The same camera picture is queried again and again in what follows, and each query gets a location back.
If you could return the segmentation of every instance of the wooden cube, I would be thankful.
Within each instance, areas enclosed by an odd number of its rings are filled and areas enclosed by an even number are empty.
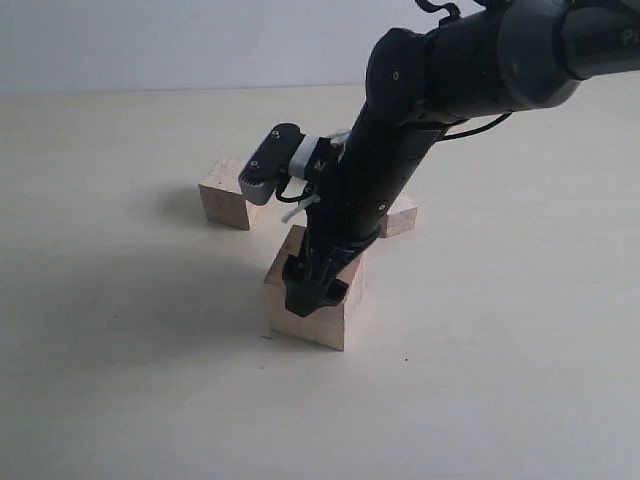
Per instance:
[[[199,183],[200,196],[207,220],[240,230],[250,230],[263,207],[247,202],[240,191],[238,175],[244,162],[222,157]]]
[[[401,233],[410,232],[416,227],[418,217],[418,205],[409,195],[402,192],[393,203],[387,215],[381,222],[382,238],[395,237]]]
[[[285,309],[286,288],[282,281],[282,270],[289,255],[300,250],[305,228],[294,226],[278,252],[264,281],[264,296],[271,329],[325,345],[335,350],[345,349],[347,334],[356,316],[356,311],[365,288],[364,254],[360,255],[340,275],[339,279],[349,284],[344,301],[337,307],[326,307],[301,318]]]

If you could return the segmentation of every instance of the wooden block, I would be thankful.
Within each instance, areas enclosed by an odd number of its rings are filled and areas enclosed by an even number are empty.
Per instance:
[[[338,278],[349,284],[345,300],[337,307],[321,308],[300,318],[284,307],[286,288],[282,269],[289,255],[297,255],[305,228],[291,228],[264,281],[264,295],[271,329],[344,351],[347,333],[353,323],[365,288],[364,254],[349,265]]]
[[[393,203],[389,212],[383,217],[381,226],[382,238],[395,237],[401,233],[410,232],[416,227],[418,205],[409,195],[402,192]]]
[[[240,191],[238,175],[244,162],[222,157],[199,183],[200,196],[207,220],[240,230],[250,230],[263,207],[247,202]]]

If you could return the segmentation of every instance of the white wall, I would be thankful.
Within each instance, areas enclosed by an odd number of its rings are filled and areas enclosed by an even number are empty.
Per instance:
[[[0,0],[0,93],[360,82],[389,27],[437,18],[413,0]]]

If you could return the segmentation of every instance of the table surface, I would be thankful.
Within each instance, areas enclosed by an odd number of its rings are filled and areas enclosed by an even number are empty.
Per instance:
[[[281,207],[196,185],[362,87],[0,97],[0,477],[638,478],[639,80],[434,148],[345,353],[264,338]]]

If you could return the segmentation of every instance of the black robotic arm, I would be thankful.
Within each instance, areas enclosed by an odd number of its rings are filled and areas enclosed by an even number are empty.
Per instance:
[[[640,69],[640,0],[476,0],[416,3],[448,16],[426,35],[394,28],[374,47],[366,102],[345,139],[276,126],[240,174],[247,199],[300,202],[306,234],[286,263],[286,308],[338,305],[337,275],[379,235],[381,218],[429,149],[469,119],[561,105],[592,76]],[[290,178],[302,196],[283,197]]]

